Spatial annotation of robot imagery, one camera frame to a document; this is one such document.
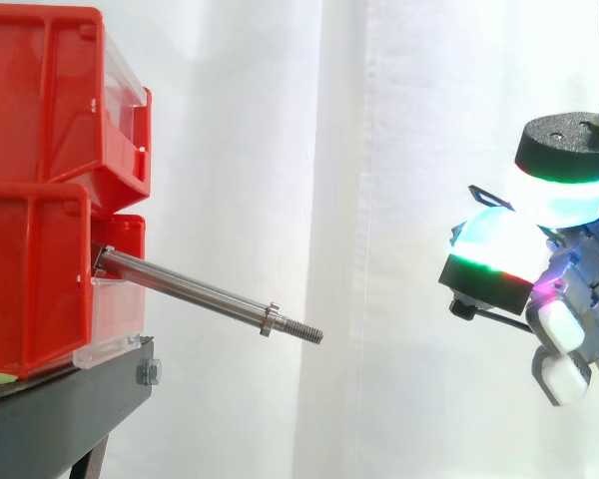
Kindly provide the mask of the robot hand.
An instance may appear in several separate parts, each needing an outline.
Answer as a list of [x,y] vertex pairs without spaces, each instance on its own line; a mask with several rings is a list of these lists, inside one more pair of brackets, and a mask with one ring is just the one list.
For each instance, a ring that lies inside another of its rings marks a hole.
[[599,111],[528,122],[509,200],[472,187],[482,211],[452,231],[439,281],[450,311],[539,340],[532,375],[564,406],[599,371]]

